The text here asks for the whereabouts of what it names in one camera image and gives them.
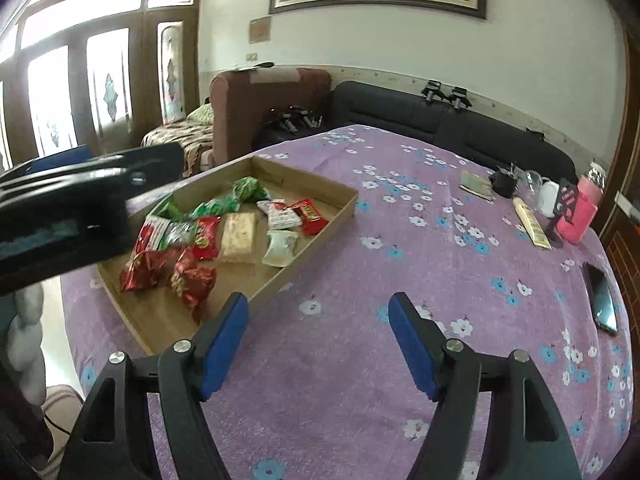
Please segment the left gloved hand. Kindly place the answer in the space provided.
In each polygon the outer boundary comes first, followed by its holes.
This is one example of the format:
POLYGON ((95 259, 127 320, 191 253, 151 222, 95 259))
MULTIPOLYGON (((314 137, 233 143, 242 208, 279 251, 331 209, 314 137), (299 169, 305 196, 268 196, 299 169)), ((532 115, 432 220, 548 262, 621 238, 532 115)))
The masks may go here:
POLYGON ((14 296, 15 314, 6 340, 6 356, 17 374, 17 385, 25 400, 41 406, 46 400, 46 363, 41 350, 43 332, 43 288, 33 284, 14 296))

